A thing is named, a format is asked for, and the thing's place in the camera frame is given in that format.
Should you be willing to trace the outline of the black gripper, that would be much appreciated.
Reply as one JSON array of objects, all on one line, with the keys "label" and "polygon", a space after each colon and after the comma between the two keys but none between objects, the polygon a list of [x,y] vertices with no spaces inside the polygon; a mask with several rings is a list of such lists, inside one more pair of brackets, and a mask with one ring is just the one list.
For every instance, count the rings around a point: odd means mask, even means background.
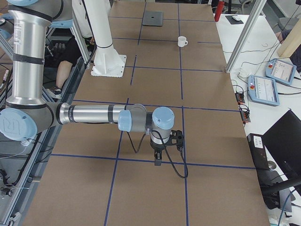
[{"label": "black gripper", "polygon": [[162,151],[165,150],[166,155],[168,155],[167,145],[166,144],[156,144],[152,140],[150,141],[151,147],[154,149],[154,165],[160,166],[162,163]]}]

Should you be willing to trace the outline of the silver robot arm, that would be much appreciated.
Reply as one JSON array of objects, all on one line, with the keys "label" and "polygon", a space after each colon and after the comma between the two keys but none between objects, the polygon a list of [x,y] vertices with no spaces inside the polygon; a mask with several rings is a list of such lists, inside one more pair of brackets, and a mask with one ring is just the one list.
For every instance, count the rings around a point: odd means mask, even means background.
[{"label": "silver robot arm", "polygon": [[42,98],[45,40],[53,22],[75,17],[70,0],[11,0],[14,18],[12,94],[0,113],[0,131],[9,139],[23,141],[56,125],[67,123],[117,124],[119,130],[150,135],[155,165],[170,145],[174,113],[158,107],[148,112],[143,105],[70,105]]}]

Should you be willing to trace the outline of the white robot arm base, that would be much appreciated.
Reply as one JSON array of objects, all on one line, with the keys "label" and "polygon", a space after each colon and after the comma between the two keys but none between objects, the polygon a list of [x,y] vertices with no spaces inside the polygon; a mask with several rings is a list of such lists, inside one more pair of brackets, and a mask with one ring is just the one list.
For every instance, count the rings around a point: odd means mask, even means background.
[{"label": "white robot arm base", "polygon": [[108,20],[109,3],[108,0],[84,1],[96,45],[91,75],[121,78],[127,56],[120,55],[114,48]]}]

